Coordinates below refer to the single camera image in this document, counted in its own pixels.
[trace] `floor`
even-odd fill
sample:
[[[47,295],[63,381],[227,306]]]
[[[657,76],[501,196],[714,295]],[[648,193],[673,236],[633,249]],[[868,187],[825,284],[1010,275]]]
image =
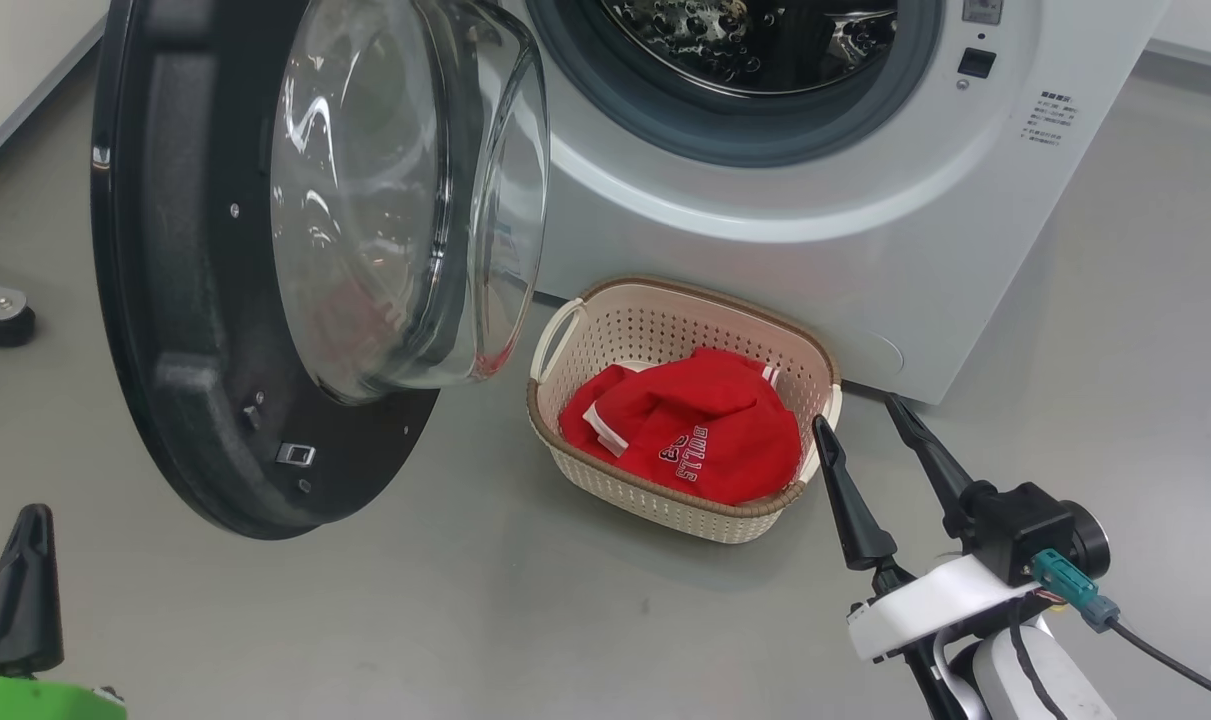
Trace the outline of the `floor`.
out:
[[[82,69],[0,157],[0,282],[41,316],[36,342],[0,351],[0,549],[23,503],[53,507],[67,662],[48,678],[115,685],[149,720],[926,715],[905,666],[853,656],[844,614],[869,578],[843,568],[823,493],[721,547],[578,491],[524,417],[535,333],[495,382],[442,393],[361,514],[282,543],[203,524],[111,371],[91,94]],[[1104,592],[1207,669],[1210,76],[1144,61],[925,419],[975,477],[1092,509],[1113,547]],[[880,408],[851,398],[839,434],[899,559],[925,570],[953,551]],[[1209,695],[1120,638],[1050,624],[1117,715],[1211,719]]]

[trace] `washing machine door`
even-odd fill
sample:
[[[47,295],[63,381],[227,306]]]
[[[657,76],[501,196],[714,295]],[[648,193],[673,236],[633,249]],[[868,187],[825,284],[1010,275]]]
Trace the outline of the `washing machine door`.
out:
[[[549,136],[533,36],[495,4],[113,0],[93,133],[116,373],[222,528],[361,509],[437,388],[509,356]]]

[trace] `white washing machine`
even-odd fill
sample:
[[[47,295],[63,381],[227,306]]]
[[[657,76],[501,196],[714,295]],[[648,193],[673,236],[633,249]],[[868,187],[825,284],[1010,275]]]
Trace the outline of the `white washing machine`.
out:
[[[925,402],[962,369],[1166,8],[504,2],[547,65],[539,290],[660,273],[729,292],[817,328],[848,379]],[[797,35],[823,39],[810,77]]]
[[[507,359],[545,237],[543,290],[729,290],[939,401],[1164,5],[505,1],[111,0],[103,319],[222,528],[375,497]]]

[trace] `caster wheel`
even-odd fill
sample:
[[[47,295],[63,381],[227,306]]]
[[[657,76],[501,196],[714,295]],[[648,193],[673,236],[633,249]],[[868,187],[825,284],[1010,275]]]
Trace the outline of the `caster wheel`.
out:
[[[24,346],[31,342],[34,334],[38,334],[38,315],[31,307],[24,307],[10,319],[0,319],[0,347]]]

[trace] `laundry basket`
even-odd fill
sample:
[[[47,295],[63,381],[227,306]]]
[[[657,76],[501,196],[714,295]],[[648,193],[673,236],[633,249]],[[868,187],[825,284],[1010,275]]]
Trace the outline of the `laundry basket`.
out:
[[[747,505],[711,502],[624,473],[561,436],[569,398],[608,365],[642,369],[682,361],[696,347],[730,350],[779,369],[777,394],[796,414],[803,450],[782,491]],[[529,421],[570,482],[642,518],[724,543],[773,528],[819,470],[810,422],[821,414],[834,427],[840,415],[840,373],[809,332],[733,296],[660,278],[606,282],[556,311],[529,378]]]

